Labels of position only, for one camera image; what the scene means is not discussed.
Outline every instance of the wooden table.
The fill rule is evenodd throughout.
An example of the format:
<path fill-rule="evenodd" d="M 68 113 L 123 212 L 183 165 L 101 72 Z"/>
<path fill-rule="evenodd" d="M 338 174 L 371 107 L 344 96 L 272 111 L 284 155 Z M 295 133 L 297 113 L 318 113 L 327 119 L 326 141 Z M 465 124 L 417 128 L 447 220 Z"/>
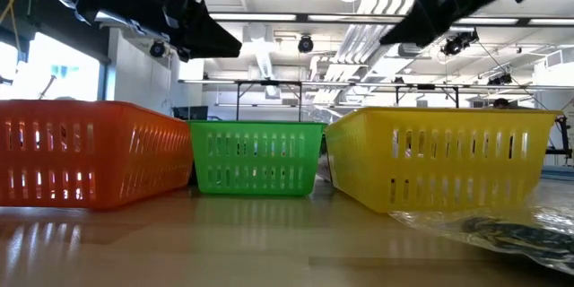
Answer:
<path fill-rule="evenodd" d="M 180 190 L 106 213 L 0 208 L 0 286 L 574 286 L 318 184 L 311 198 Z"/>

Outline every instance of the clear plastic wrap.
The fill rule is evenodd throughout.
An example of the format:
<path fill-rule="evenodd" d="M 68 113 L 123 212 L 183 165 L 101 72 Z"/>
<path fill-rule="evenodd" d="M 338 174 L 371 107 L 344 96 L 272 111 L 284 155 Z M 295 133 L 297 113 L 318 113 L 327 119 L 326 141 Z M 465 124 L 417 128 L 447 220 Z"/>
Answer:
<path fill-rule="evenodd" d="M 392 212 L 418 230 L 492 251 L 522 254 L 574 274 L 574 182 L 542 180 L 523 208 Z"/>

